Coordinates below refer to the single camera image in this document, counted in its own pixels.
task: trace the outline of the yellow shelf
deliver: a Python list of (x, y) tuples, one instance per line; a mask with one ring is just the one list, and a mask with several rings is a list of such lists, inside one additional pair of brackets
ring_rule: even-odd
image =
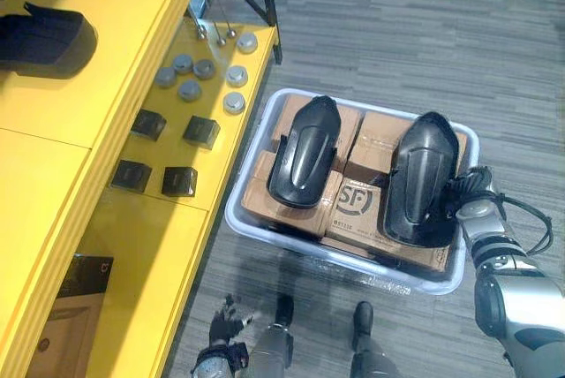
[(3, 268), (17, 277), (0, 290), (0, 376), (9, 378), (26, 372), (72, 253), (189, 0), (3, 0), (0, 14), (22, 12), (25, 1), (82, 12), (98, 45), (71, 79), (0, 72), (6, 154), (0, 220), (9, 224), (0, 249)]
[[(143, 108), (161, 113), (167, 124), (158, 141), (131, 135), (120, 154), (120, 159), (152, 168), (147, 188), (143, 194), (105, 189), (79, 244), (82, 253), (114, 257), (88, 364), (89, 378), (161, 375), (275, 42), (276, 28), (234, 25), (240, 34), (254, 32), (259, 41), (254, 53), (241, 55), (234, 41), (219, 49), (214, 31), (207, 27), (210, 39), (199, 42), (192, 23), (181, 24), (163, 65), (170, 65), (181, 53), (196, 61), (214, 59), (215, 77), (199, 80), (203, 95), (196, 102), (183, 102), (177, 95), (177, 87), (194, 79), (193, 74), (177, 77), (173, 88), (149, 90)], [(247, 84), (237, 89), (223, 82), (225, 70), (234, 64), (244, 66), (249, 74)], [(240, 115), (222, 108), (223, 96), (234, 90), (246, 102)], [(192, 115), (219, 124), (212, 150), (182, 139)], [(161, 195), (166, 166), (197, 170), (193, 198)]]

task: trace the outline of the white plastic container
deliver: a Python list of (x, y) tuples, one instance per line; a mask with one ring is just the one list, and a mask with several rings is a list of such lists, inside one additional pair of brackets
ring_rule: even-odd
[[(253, 137), (251, 146), (245, 156), (244, 162), (234, 184), (233, 190), (228, 199), (225, 215), (226, 221), (232, 230), (250, 238), (258, 239), (266, 243), (293, 250), (315, 258), (329, 261), (345, 268), (354, 269), (358, 272), (371, 276), (380, 276), (393, 282), (404, 284), (413, 290), (421, 291), (427, 294), (441, 295), (454, 291), (463, 279), (463, 270), (465, 266), (466, 247), (463, 241), (463, 233), (461, 229), (457, 231), (457, 237), (454, 247), (452, 248), (447, 276), (443, 281), (430, 281), (423, 277), (409, 275), (400, 270), (388, 268), (380, 265), (376, 261), (369, 261), (354, 254), (335, 250), (333, 248), (322, 246), (315, 242), (309, 242), (303, 239), (293, 238), (266, 228), (261, 224), (259, 218), (249, 214), (241, 207), (241, 199), (247, 186), (247, 181), (252, 175), (254, 164), (262, 150), (271, 148), (271, 134), (275, 129), (279, 115), (283, 110), (284, 103), (288, 95), (298, 94), (307, 97), (316, 97), (321, 94), (310, 93), (298, 89), (284, 88), (274, 93), (267, 102), (260, 126)], [(391, 116), (404, 117), (414, 120), (418, 115), (406, 113), (403, 111), (384, 109), (382, 107), (372, 106), (360, 102), (352, 102), (334, 98), (337, 104), (352, 107), (362, 111), (378, 111)], [(476, 166), (478, 162), (478, 137), (477, 134), (467, 126), (451, 123), (456, 132), (462, 132), (467, 136), (467, 145), (463, 154), (463, 160), (459, 171), (467, 170), (471, 166)]]

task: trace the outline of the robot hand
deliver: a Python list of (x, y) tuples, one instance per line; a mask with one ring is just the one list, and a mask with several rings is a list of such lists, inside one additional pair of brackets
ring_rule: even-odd
[(236, 308), (231, 295), (226, 297), (226, 301), (222, 308), (215, 313), (214, 319), (210, 324), (210, 345), (228, 344), (230, 339), (239, 334), (244, 328), (241, 320), (234, 320)]
[[(448, 193), (477, 270), (478, 327), (501, 342), (517, 378), (564, 378), (565, 298), (529, 256), (551, 245), (550, 219), (496, 192), (488, 168), (472, 168), (450, 183)], [(546, 224), (546, 235), (529, 252), (506, 222), (503, 201)]]
[(229, 343), (231, 338), (252, 321), (252, 317), (236, 320), (235, 313), (234, 299), (228, 295), (210, 324), (209, 346), (199, 353), (192, 377), (231, 378), (238, 369), (247, 367), (249, 354), (245, 343)]

